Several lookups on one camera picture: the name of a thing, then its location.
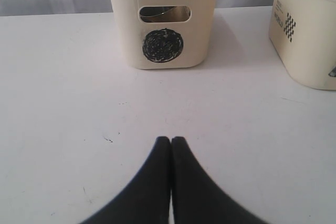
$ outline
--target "black scribbled circle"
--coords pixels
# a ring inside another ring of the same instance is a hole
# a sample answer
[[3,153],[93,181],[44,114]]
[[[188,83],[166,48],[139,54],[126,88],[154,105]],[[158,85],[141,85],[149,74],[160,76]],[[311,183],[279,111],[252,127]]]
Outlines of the black scribbled circle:
[[182,53],[183,39],[181,34],[167,28],[152,31],[145,37],[142,51],[151,62],[169,62]]

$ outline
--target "white table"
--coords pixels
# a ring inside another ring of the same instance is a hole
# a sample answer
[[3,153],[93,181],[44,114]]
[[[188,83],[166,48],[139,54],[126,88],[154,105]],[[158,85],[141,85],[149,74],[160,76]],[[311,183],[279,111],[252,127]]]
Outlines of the white table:
[[206,61],[157,71],[124,63],[113,14],[1,17],[0,222],[78,223],[180,135],[271,224],[335,223],[336,93],[288,76],[270,15],[217,9]]

